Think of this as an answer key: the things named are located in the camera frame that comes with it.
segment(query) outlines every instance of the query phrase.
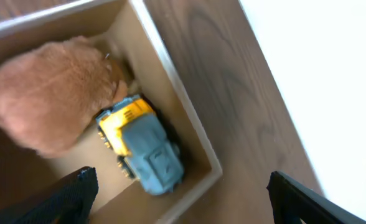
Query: wood grain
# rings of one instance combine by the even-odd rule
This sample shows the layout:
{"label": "wood grain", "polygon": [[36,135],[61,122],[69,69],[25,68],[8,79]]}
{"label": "wood grain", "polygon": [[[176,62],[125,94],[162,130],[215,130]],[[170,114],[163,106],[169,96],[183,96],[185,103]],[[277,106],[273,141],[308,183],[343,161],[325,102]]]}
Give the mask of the wood grain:
{"label": "wood grain", "polygon": [[73,1],[76,0],[0,0],[0,21]]}
{"label": "wood grain", "polygon": [[179,222],[272,223],[266,186],[274,170],[320,194],[239,2],[146,5],[223,166],[223,177]]}

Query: white wall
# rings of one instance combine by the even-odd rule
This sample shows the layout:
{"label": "white wall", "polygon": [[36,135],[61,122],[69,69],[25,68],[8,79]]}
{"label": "white wall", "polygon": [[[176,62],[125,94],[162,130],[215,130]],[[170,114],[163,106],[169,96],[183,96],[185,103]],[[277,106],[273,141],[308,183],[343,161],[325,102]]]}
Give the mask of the white wall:
{"label": "white wall", "polygon": [[366,220],[366,0],[241,0],[326,197]]}

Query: toy truck cab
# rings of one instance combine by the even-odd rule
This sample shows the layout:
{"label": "toy truck cab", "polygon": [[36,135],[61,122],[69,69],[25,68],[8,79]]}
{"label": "toy truck cab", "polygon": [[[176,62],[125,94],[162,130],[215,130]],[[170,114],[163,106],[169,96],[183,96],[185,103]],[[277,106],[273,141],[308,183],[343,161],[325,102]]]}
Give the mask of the toy truck cab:
{"label": "toy truck cab", "polygon": [[118,165],[127,176],[140,180],[146,192],[160,195],[181,181],[179,149],[139,95],[104,110],[96,121],[106,146],[117,153]]}

